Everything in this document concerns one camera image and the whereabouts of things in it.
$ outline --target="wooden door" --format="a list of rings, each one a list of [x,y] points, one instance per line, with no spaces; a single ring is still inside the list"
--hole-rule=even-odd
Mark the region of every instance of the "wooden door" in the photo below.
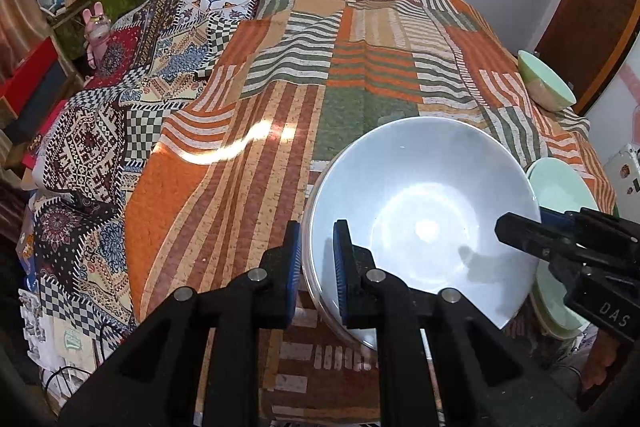
[[[577,99],[583,114],[607,86],[634,40],[640,0],[561,0],[536,51]]]

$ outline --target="patchwork quilt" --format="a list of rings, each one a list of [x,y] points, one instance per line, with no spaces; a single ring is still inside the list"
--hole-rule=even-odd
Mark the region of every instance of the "patchwork quilt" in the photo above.
[[[43,138],[33,256],[46,313],[95,338],[134,327],[124,210],[161,125],[204,92],[259,0],[149,0],[113,25],[96,75]]]
[[[464,1],[262,0],[202,92],[164,119],[130,198],[124,239],[136,317],[177,287],[208,291],[258,266],[338,152],[418,115],[480,128],[523,168],[560,158],[612,210],[587,120],[532,103],[515,58]],[[375,354],[338,339],[304,288],[292,327],[261,340],[265,416],[380,417]]]
[[[523,168],[560,158],[612,210],[587,120],[532,103],[463,0],[149,0],[43,139],[45,312],[127,331],[177,287],[226,285],[282,243],[340,150],[417,115],[475,125]],[[261,333],[260,387],[271,419],[380,417],[375,353],[338,339],[304,288],[292,327]]]

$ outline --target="red box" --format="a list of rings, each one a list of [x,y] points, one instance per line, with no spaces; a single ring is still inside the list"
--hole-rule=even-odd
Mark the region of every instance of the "red box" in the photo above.
[[[0,100],[14,118],[20,115],[45,73],[58,60],[58,53],[50,37],[44,39],[29,55],[21,60],[12,76],[0,86]]]

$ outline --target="mint green bowl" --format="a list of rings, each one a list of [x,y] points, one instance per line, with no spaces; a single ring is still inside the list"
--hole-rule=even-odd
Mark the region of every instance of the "mint green bowl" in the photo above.
[[[518,70],[529,98],[539,106],[558,112],[574,105],[575,95],[569,86],[539,58],[526,51],[519,51]]]

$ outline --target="white bowl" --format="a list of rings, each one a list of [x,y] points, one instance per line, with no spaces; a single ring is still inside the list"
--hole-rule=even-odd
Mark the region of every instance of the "white bowl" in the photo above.
[[[340,324],[332,231],[347,219],[355,245],[410,287],[459,289],[499,328],[529,292],[538,260],[500,243],[505,212],[540,221],[520,165],[499,142],[456,120],[419,116],[377,127],[316,183],[303,219],[302,266],[316,306]],[[376,349],[375,330],[350,330]]]

